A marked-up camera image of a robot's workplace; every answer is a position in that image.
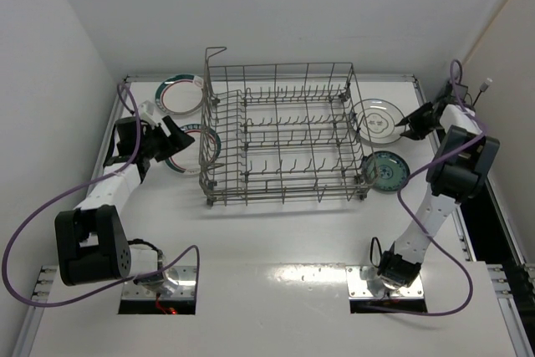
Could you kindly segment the green red rimmed plate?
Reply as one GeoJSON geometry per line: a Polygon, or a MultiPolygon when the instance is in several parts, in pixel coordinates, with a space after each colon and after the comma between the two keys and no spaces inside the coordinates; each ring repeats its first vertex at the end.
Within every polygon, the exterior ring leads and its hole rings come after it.
{"type": "Polygon", "coordinates": [[[205,161],[216,161],[222,149],[221,138],[214,129],[209,129],[206,135],[201,137],[202,125],[197,123],[183,125],[181,129],[195,141],[185,150],[166,159],[165,164],[175,173],[186,176],[198,175],[201,172],[200,155],[203,155],[205,161]]]}
{"type": "Polygon", "coordinates": [[[159,85],[155,92],[155,104],[171,117],[192,115],[202,106],[203,86],[203,78],[197,75],[175,75],[159,85]]]}

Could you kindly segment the white plate teal line pattern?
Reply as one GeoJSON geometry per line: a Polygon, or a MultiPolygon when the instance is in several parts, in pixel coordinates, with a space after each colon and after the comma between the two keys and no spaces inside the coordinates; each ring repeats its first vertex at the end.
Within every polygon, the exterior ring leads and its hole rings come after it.
{"type": "Polygon", "coordinates": [[[394,144],[405,131],[398,125],[404,118],[402,111],[384,99],[363,99],[351,110],[350,121],[363,143],[372,146],[394,144]]]}

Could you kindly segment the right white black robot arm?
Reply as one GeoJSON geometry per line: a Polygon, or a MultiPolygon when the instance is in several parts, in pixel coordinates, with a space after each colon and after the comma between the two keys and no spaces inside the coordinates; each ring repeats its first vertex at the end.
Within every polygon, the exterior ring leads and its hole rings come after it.
{"type": "Polygon", "coordinates": [[[439,126],[446,135],[426,169],[423,201],[410,225],[383,252],[377,268],[387,288],[409,287],[415,281],[442,224],[482,189],[500,148],[500,141],[485,135],[476,113],[464,106],[447,105],[439,126]]]}

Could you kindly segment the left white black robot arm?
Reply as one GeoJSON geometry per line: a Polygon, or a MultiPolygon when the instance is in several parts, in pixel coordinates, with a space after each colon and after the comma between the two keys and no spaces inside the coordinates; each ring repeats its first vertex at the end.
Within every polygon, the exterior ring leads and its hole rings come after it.
{"type": "Polygon", "coordinates": [[[144,181],[152,161],[165,161],[195,142],[166,116],[160,123],[134,117],[115,122],[104,159],[106,178],[75,209],[54,222],[60,276],[75,286],[130,273],[130,245],[120,221],[130,194],[144,181]]]}

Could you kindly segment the blue floral teal plate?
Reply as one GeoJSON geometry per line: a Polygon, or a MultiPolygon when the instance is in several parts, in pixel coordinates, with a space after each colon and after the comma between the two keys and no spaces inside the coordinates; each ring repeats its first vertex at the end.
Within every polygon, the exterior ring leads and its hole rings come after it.
{"type": "Polygon", "coordinates": [[[408,180],[410,168],[394,152],[376,151],[363,159],[364,179],[373,189],[383,193],[397,192],[408,180]]]}

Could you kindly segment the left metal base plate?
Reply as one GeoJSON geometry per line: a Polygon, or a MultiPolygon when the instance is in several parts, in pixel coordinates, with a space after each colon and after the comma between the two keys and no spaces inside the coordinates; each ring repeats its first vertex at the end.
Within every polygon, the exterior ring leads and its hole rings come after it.
{"type": "Polygon", "coordinates": [[[163,301],[190,301],[196,294],[197,268],[174,266],[160,275],[127,282],[121,292],[122,300],[146,301],[159,294],[163,301]]]}

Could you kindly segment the metal base plate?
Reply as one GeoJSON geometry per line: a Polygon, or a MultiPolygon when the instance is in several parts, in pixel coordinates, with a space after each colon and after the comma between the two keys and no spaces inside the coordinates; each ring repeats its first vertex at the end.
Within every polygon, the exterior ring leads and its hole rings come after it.
{"type": "Polygon", "coordinates": [[[190,301],[196,294],[197,268],[174,266],[160,275],[127,282],[121,292],[122,300],[146,301],[159,294],[163,301],[190,301]]]}
{"type": "Polygon", "coordinates": [[[425,299],[420,276],[410,286],[396,287],[385,283],[372,265],[347,266],[345,272],[351,301],[425,299]]]}

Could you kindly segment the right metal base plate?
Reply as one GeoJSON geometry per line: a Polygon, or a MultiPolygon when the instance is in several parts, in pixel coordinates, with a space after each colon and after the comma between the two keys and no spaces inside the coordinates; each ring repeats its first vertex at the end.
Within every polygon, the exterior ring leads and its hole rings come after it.
{"type": "Polygon", "coordinates": [[[345,272],[351,301],[425,299],[420,276],[410,286],[396,287],[385,283],[372,265],[347,266],[345,272]]]}

